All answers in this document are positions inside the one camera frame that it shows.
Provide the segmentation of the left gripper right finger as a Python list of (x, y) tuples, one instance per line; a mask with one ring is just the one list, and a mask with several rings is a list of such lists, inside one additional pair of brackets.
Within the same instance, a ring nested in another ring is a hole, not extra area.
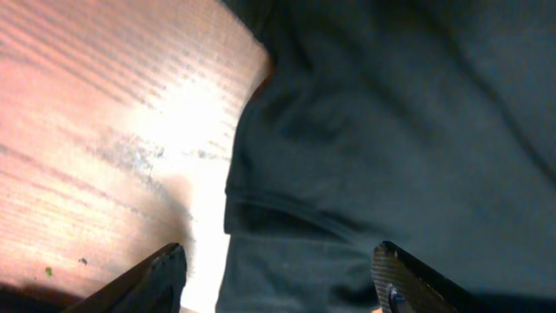
[(488, 304), (389, 241), (374, 249), (371, 273), (384, 313), (480, 313), (491, 310)]

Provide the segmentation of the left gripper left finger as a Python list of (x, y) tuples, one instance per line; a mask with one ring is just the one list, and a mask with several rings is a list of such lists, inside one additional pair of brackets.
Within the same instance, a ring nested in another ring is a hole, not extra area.
[(179, 313), (187, 259), (169, 243), (63, 313)]

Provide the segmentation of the black t-shirt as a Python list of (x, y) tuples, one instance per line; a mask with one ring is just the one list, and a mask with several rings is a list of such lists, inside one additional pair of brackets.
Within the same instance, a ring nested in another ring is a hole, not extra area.
[(219, 312), (369, 312), (391, 241), (498, 312), (555, 309), (553, 0), (230, 1), (268, 51)]

